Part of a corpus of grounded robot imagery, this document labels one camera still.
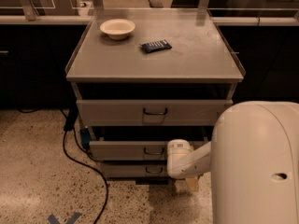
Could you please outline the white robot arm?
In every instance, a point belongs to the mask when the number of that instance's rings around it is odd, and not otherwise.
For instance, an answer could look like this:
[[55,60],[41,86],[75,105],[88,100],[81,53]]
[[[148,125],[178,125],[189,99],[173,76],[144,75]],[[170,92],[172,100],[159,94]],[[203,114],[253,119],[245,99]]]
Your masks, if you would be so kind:
[[229,107],[210,142],[167,144],[167,172],[175,179],[211,173],[213,224],[299,224],[299,104]]

